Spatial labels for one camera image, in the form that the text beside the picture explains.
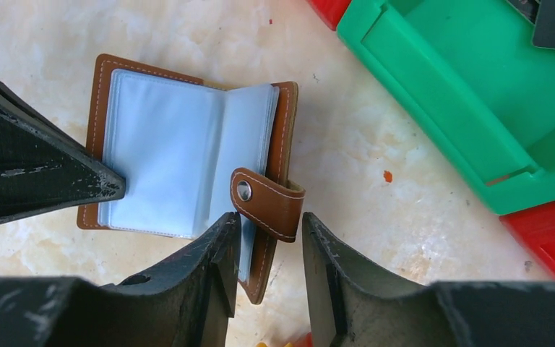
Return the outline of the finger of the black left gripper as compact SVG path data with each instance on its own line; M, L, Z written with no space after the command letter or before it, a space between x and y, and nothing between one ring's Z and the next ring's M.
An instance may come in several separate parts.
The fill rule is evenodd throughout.
M122 177L0 81L0 224L124 193Z

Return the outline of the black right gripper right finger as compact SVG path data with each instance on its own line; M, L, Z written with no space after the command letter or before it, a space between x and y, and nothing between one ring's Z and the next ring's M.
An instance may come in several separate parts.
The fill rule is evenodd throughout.
M315 346L555 346L555 282L437 281L393 273L304 213Z

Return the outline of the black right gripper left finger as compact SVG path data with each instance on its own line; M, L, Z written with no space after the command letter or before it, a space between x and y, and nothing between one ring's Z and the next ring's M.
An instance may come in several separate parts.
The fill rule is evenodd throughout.
M0 346L224 346L235 314L241 218L120 284L0 277Z

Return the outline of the brown leather card holder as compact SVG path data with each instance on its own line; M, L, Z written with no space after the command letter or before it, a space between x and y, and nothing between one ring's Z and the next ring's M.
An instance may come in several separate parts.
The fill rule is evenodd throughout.
M237 276L263 301L278 242L296 240L305 190L289 177L299 86L222 85L103 53L86 148L125 180L124 196L83 205L77 225L197 239L241 214Z

